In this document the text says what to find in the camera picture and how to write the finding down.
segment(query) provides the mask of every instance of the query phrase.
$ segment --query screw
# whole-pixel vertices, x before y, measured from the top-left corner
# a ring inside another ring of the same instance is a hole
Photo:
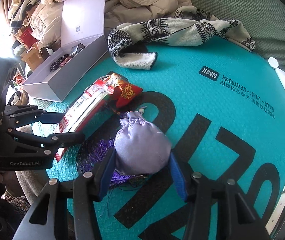
[[[231,186],[234,186],[235,185],[235,180],[234,179],[228,179],[227,180],[227,183]]]
[[[91,172],[91,171],[86,171],[86,172],[83,174],[83,176],[84,176],[85,178],[90,178],[90,177],[92,177],[92,172]]]
[[[200,172],[194,172],[193,173],[193,178],[195,178],[195,179],[199,179],[199,178],[201,178],[201,173]]]
[[[49,184],[50,184],[50,185],[55,185],[55,184],[57,184],[57,182],[58,182],[57,179],[50,179],[50,180],[49,180]]]

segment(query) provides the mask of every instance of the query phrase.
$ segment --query knit scarf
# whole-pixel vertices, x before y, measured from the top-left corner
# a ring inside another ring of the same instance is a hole
[[[250,52],[255,49],[255,41],[240,21],[219,20],[193,6],[178,8],[174,18],[119,25],[108,36],[108,49],[120,67],[149,70],[156,62],[157,52],[135,53],[131,49],[129,53],[134,44],[158,42],[169,46],[199,46],[215,35]]]

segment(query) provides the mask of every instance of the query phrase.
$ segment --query purple tassel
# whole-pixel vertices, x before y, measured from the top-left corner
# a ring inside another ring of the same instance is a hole
[[[114,147],[114,139],[110,140],[100,140],[99,143],[92,148],[89,148],[88,150],[88,160],[83,164],[84,172],[91,171],[95,163],[101,162],[104,157],[106,156],[108,150],[110,148]],[[119,184],[127,182],[129,179],[135,177],[134,175],[122,175],[118,173],[116,170],[114,171],[114,174],[112,175],[110,186],[117,186]]]

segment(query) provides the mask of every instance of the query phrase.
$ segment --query black polka dot scrunchie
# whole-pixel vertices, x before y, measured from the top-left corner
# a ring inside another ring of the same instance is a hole
[[[65,54],[62,57],[58,58],[55,62],[52,62],[49,71],[52,72],[60,68],[60,64],[65,60],[66,57],[69,57],[69,54]]]

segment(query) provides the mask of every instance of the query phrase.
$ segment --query white box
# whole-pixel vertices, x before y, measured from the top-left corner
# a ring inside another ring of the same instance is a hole
[[[108,51],[104,27],[105,0],[63,0],[61,48],[48,57],[23,83],[33,98],[62,102],[84,74]],[[52,62],[73,46],[85,48],[63,67],[50,72]]]

